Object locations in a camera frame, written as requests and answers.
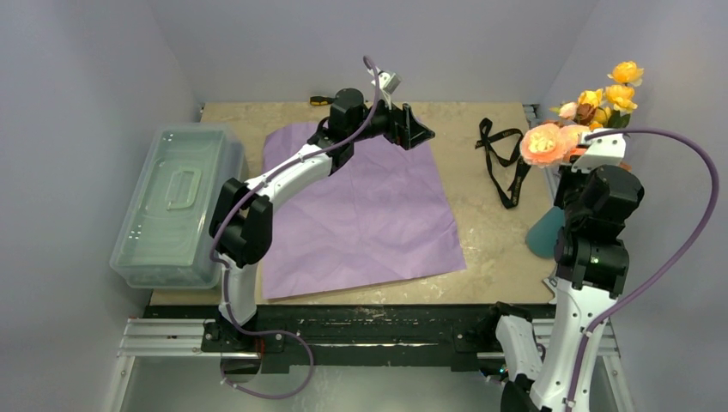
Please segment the pink wrapping paper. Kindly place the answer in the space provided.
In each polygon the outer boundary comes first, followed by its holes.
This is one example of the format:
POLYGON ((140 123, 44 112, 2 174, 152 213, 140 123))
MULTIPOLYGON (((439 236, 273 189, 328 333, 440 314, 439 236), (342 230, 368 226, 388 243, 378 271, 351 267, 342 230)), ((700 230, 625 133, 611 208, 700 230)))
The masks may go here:
POLYGON ((463 270, 458 226, 428 143, 382 137, 273 218, 262 294, 281 299, 463 270))

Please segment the black printed ribbon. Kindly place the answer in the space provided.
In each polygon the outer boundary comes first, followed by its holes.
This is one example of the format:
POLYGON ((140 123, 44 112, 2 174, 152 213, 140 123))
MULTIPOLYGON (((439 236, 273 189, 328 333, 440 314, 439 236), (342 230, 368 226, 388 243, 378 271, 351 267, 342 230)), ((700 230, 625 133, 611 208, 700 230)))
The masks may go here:
POLYGON ((525 137, 525 133, 517 128, 509 128, 492 134, 493 125, 494 123, 490 118, 483 118, 480 121, 478 125, 479 138, 476 142, 475 149, 482 148, 484 150, 486 156, 486 171, 494 184, 502 206, 505 209, 514 209, 519 206, 522 185, 531 170, 531 166, 525 162, 520 149, 520 144, 525 137), (508 157, 499 155, 494 148, 494 144, 513 136, 517 140, 510 155, 508 157), (494 175, 494 161, 504 168, 515 166, 513 180, 505 190, 494 175))

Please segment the yellow rose stem bunch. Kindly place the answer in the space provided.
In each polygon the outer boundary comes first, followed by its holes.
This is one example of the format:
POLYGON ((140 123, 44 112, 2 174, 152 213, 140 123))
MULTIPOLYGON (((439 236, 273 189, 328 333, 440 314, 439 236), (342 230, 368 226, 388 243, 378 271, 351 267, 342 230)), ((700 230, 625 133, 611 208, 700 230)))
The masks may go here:
POLYGON ((636 62, 621 62, 607 75, 612 81, 610 85, 583 91, 576 102, 588 103, 597 108, 596 115, 588 127, 591 130, 626 128, 632 113, 638 108, 635 93, 643 81, 644 74, 645 69, 636 62))

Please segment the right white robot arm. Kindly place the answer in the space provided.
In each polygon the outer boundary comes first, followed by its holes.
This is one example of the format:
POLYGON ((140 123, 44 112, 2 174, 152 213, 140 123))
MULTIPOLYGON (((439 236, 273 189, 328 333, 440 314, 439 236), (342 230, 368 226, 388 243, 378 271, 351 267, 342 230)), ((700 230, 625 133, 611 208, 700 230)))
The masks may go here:
POLYGON ((502 349, 502 411, 587 411, 607 311, 624 289, 629 255, 618 238, 644 196, 619 166, 564 169, 555 205, 565 216, 554 247, 556 309, 549 344, 539 348, 530 318, 514 306, 484 323, 483 341, 502 349))

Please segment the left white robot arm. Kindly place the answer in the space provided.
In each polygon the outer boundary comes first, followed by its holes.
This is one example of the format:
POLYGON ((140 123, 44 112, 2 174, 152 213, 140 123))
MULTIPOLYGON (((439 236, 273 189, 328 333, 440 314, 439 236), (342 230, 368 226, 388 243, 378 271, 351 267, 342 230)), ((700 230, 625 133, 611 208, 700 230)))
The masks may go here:
POLYGON ((228 321, 222 339, 233 350, 244 351, 255 343, 256 328, 248 322, 257 311, 255 272, 271 247, 277 210, 341 169, 357 142, 377 136, 411 150, 435 133, 416 118, 409 104, 391 103, 380 91, 366 103, 362 92, 345 88, 337 92, 328 116, 290 158, 245 182, 231 178, 222 185, 209 224, 209 257, 221 265, 219 311, 228 321))

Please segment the pink rose stem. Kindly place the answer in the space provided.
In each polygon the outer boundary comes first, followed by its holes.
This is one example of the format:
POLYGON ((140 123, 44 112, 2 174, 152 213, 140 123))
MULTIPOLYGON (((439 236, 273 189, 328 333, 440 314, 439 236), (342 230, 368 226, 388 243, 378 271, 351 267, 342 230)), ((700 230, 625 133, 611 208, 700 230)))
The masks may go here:
POLYGON ((519 150, 529 166, 551 167, 561 164, 577 148, 589 127, 576 123, 580 105, 568 102, 558 108, 559 122, 540 124, 528 130, 519 150))

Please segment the brown rose stem bunch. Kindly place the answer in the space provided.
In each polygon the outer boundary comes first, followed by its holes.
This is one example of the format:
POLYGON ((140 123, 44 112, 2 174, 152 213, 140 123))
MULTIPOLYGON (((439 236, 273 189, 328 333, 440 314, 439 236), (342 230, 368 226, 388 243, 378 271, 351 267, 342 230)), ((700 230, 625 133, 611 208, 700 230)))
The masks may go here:
POLYGON ((577 124, 589 126, 596 115, 597 108, 588 103, 575 101, 563 103, 558 107, 550 107, 549 111, 556 115, 556 119, 547 119, 543 124, 557 124, 565 126, 577 124))

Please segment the clear plastic storage box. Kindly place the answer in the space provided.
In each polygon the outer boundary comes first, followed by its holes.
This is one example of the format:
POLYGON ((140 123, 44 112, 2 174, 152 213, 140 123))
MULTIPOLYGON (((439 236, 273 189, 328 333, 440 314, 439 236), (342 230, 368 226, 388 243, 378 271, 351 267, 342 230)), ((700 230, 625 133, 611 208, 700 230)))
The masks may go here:
POLYGON ((132 288, 207 289, 209 224, 222 185, 247 174, 244 147, 226 124, 158 129, 114 246, 110 267, 132 288))

